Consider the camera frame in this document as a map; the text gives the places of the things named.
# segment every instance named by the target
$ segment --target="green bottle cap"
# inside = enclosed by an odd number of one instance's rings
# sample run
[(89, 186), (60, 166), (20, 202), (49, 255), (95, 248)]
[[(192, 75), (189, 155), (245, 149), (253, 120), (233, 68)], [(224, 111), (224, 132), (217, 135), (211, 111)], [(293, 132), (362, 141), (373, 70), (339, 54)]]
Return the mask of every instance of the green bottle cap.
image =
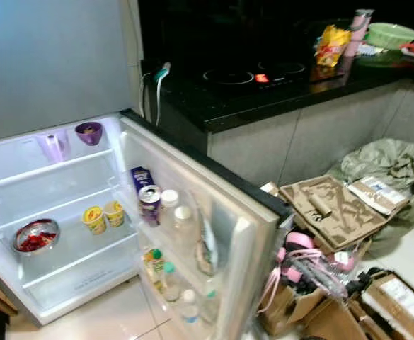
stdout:
[(155, 260), (159, 260), (161, 257), (163, 257), (163, 253), (161, 253), (161, 251), (160, 251), (159, 249), (154, 249), (154, 250), (151, 252), (151, 255), (153, 256), (153, 258), (154, 258)]
[(209, 298), (209, 299), (212, 299), (212, 298), (214, 298), (216, 296), (216, 291), (215, 290), (212, 290), (211, 292), (209, 292), (208, 294), (207, 294), (207, 298)]
[(173, 274), (175, 273), (175, 271), (176, 271), (176, 268), (172, 262), (166, 262), (164, 264), (164, 273)]

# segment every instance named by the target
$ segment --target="black countertop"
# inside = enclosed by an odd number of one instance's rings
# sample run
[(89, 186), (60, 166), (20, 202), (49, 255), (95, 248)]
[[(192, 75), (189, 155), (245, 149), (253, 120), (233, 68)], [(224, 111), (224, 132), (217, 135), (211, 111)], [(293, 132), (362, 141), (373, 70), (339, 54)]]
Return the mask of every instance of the black countertop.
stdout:
[(220, 100), (220, 93), (211, 93), (200, 83), (173, 72), (164, 80), (162, 95), (199, 129), (221, 132), (402, 79), (414, 81), (414, 58), (399, 52), (380, 57), (343, 57), (336, 69), (343, 75), (281, 85), (227, 101)]

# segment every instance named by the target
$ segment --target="green bowl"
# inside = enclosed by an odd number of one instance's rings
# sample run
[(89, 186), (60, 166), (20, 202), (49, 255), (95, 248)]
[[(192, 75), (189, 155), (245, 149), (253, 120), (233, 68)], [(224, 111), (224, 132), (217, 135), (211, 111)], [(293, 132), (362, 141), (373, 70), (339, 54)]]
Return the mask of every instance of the green bowl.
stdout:
[(399, 50), (403, 44), (414, 40), (414, 30), (396, 25), (395, 23), (371, 23), (367, 42), (370, 45), (386, 48), (387, 50)]

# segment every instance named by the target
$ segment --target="can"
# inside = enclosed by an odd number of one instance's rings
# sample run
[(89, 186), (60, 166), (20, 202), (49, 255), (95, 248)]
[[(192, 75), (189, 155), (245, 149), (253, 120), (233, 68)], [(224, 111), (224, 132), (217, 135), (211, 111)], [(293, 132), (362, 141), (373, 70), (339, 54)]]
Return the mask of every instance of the can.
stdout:
[(159, 204), (161, 202), (161, 189), (157, 187), (151, 177), (150, 171), (142, 166), (130, 170), (139, 199), (139, 211), (150, 223), (159, 225)]
[(155, 185), (141, 188), (137, 194), (141, 215), (149, 222), (159, 225), (159, 204), (161, 202), (161, 189)]

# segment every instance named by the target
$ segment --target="snack bag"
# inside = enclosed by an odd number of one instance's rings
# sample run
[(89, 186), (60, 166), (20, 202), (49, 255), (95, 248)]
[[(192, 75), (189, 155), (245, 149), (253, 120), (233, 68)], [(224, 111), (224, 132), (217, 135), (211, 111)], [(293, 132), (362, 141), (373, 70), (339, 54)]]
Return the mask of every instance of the snack bag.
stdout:
[(334, 25), (326, 26), (315, 53), (317, 65), (334, 67), (349, 43), (351, 34), (350, 31), (336, 28)]

